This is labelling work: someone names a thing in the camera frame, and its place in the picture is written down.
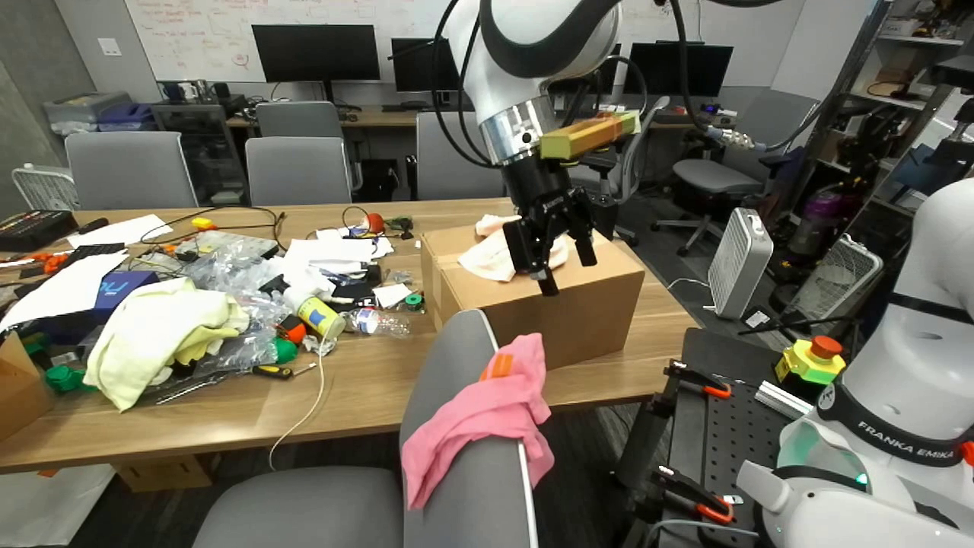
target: whiteboard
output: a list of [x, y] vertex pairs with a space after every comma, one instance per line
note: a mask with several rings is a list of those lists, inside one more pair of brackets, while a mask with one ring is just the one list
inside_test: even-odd
[[[735, 45], [728, 84], [770, 84], [805, 3], [728, 9], [684, 0], [689, 40]], [[428, 37], [448, 0], [126, 0], [154, 80], [265, 81], [249, 25], [374, 25], [381, 74], [391, 80], [391, 37]], [[677, 40], [672, 12], [621, 0], [617, 40]]]
[[428, 37], [445, 0], [126, 0], [154, 80], [265, 81], [249, 25], [374, 25]]

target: yellow cloth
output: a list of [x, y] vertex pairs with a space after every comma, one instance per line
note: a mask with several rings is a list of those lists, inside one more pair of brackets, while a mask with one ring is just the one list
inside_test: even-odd
[[247, 310], [225, 292], [165, 279], [130, 292], [104, 324], [84, 383], [129, 410], [172, 358], [202, 358], [223, 337], [247, 327]]

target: white robot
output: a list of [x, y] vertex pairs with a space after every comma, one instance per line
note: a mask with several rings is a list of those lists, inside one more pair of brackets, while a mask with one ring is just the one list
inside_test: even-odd
[[974, 546], [974, 180], [931, 194], [912, 219], [896, 296], [820, 410], [782, 436], [805, 452], [859, 459], [842, 478], [779, 478], [746, 463], [737, 483], [764, 504], [779, 548]]
[[[714, 0], [764, 6], [777, 0]], [[555, 129], [548, 81], [587, 76], [614, 45], [617, 0], [450, 0], [438, 25], [487, 137], [489, 163], [503, 166], [520, 221], [506, 226], [512, 261], [558, 292], [548, 248], [570, 232], [580, 265], [593, 265], [591, 204], [559, 160], [541, 160], [535, 142]]]

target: office chair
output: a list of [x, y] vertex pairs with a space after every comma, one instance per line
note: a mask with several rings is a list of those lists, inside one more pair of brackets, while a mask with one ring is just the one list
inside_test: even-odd
[[81, 211], [198, 206], [176, 129], [109, 129], [64, 140]]
[[[482, 310], [456, 313], [433, 342], [401, 415], [398, 448], [497, 352]], [[427, 511], [404, 511], [394, 468], [320, 466], [249, 478], [217, 499], [194, 548], [533, 548], [535, 517], [520, 441], [470, 443]]]
[[333, 99], [260, 103], [257, 120], [262, 137], [345, 137]]
[[677, 248], [689, 256], [703, 234], [720, 237], [720, 226], [735, 206], [762, 192], [764, 182], [712, 157], [682, 157], [672, 163], [680, 185], [672, 200], [697, 212], [695, 219], [654, 219], [652, 227], [689, 227], [692, 237]]
[[[464, 113], [473, 140], [487, 152], [484, 134], [473, 113]], [[465, 147], [456, 113], [445, 113], [455, 140]], [[417, 194], [428, 198], [499, 198], [506, 194], [506, 180], [499, 170], [484, 170], [456, 156], [434, 113], [417, 115]]]
[[217, 99], [153, 103], [154, 128], [179, 129], [194, 192], [207, 204], [243, 200], [243, 157]]
[[78, 200], [68, 166], [23, 163], [13, 166], [9, 180], [30, 211], [72, 211]]
[[340, 137], [249, 137], [247, 170], [253, 204], [352, 200]]

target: computer monitor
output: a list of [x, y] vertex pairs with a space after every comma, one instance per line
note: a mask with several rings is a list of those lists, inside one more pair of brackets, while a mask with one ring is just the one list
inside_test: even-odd
[[450, 42], [438, 40], [394, 40], [397, 90], [461, 87], [461, 74]]
[[[642, 70], [648, 93], [682, 93], [680, 47], [680, 42], [632, 42], [630, 59]], [[720, 93], [732, 52], [735, 45], [689, 42], [689, 90], [695, 96]], [[625, 90], [642, 93], [642, 84], [632, 74], [627, 74]]]
[[253, 40], [269, 81], [381, 76], [371, 25], [253, 25]]

